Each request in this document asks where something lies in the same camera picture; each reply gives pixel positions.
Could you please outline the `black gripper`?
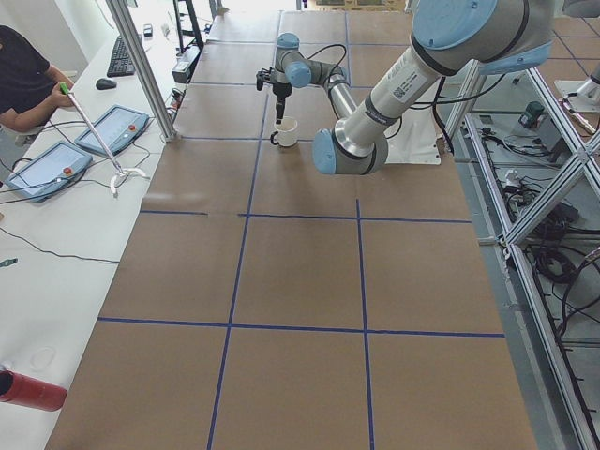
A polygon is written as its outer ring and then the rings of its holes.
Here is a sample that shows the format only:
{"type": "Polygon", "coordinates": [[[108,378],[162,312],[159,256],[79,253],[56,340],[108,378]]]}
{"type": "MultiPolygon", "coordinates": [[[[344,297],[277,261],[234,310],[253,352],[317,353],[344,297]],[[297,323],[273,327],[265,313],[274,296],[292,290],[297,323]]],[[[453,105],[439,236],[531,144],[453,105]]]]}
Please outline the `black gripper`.
{"type": "Polygon", "coordinates": [[[276,124],[280,125],[285,116],[285,98],[292,94],[293,87],[286,74],[275,67],[269,69],[268,82],[276,95],[276,124]]]}

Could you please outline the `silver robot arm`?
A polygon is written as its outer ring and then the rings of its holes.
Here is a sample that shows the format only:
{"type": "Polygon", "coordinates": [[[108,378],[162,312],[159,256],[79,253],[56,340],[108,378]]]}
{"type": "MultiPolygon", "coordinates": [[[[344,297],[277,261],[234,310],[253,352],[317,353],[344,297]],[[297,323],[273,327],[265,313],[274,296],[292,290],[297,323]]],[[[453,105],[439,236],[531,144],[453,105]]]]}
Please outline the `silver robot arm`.
{"type": "Polygon", "coordinates": [[[313,140],[316,169],[323,174],[370,174],[387,159],[385,131],[440,78],[457,74],[472,60],[485,75],[545,62],[553,10],[551,1],[421,1],[412,18],[410,47],[361,103],[354,101],[343,70],[306,58],[293,33],[277,38],[275,64],[257,73],[256,84],[272,85],[278,122],[293,89],[321,86],[337,122],[319,130],[313,140]]]}

